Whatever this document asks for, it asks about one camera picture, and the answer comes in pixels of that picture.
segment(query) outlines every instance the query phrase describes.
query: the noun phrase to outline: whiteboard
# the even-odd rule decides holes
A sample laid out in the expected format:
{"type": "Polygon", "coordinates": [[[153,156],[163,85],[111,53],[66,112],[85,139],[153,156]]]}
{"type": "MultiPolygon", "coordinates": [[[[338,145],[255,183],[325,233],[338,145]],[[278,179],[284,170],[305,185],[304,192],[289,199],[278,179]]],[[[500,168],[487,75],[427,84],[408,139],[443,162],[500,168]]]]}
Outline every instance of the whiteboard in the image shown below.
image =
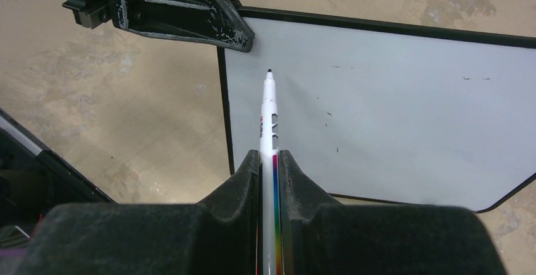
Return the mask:
{"type": "Polygon", "coordinates": [[[225,50],[235,166],[274,72],[279,148],[329,193],[481,211],[536,172],[536,50],[246,18],[225,50]]]}

